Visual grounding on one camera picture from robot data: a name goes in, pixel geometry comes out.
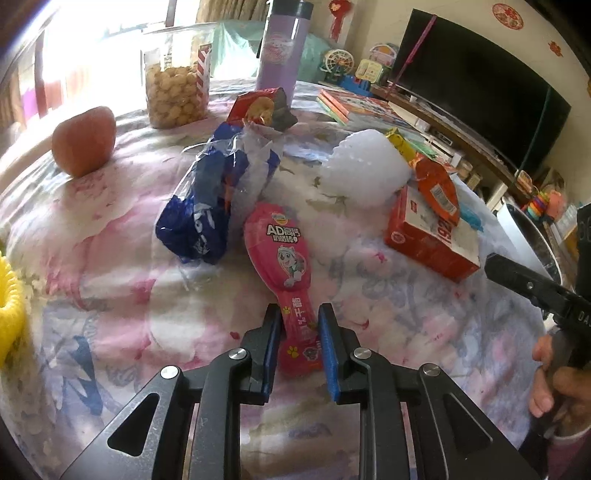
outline floral bedsheet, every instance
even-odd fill
[[[0,372],[0,415],[44,479],[57,479],[164,365],[206,365],[238,346],[274,301],[243,247],[219,265],[183,265],[154,225],[203,142],[252,80],[213,82],[211,115],[173,131],[145,111],[118,118],[114,159],[79,180],[47,154],[0,197],[0,239],[25,285],[29,321]],[[386,247],[391,202],[362,210],[318,185],[319,163],[346,136],[298,84],[301,123],[285,136],[265,191],[297,217],[311,253],[311,301],[331,301],[341,325],[390,361],[441,365],[514,442],[527,429],[526,397],[543,332],[540,311],[488,282],[461,284]],[[480,259],[515,256],[495,217],[458,182],[480,214]],[[359,414],[330,402],[322,373],[279,374],[265,407],[242,410],[242,464],[253,479],[356,478]]]

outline yellow package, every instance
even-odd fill
[[[386,132],[386,138],[390,140],[390,143],[396,147],[396,150],[400,152],[403,159],[408,163],[412,162],[417,156],[417,151],[414,147],[405,140],[405,138],[398,132],[398,128]]]

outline purple water bottle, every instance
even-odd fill
[[[256,89],[283,87],[288,105],[293,98],[313,8],[304,0],[274,0],[267,18]]]

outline pink snack package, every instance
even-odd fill
[[[308,247],[300,229],[278,205],[259,202],[244,224],[244,242],[283,314],[287,338],[279,348],[279,369],[296,376],[322,368],[317,320],[308,298]]]

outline blue gripper pad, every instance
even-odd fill
[[[330,398],[339,402],[339,360],[337,358],[335,341],[341,342],[339,326],[336,323],[335,314],[330,303],[324,303],[318,310],[318,333],[322,345],[322,364],[326,375],[326,386]]]
[[[273,381],[275,380],[275,369],[277,368],[277,354],[279,353],[279,342],[281,340],[282,322],[275,322],[269,336],[269,343],[265,351],[264,383],[262,386],[265,402],[269,401],[269,396],[273,391]]]

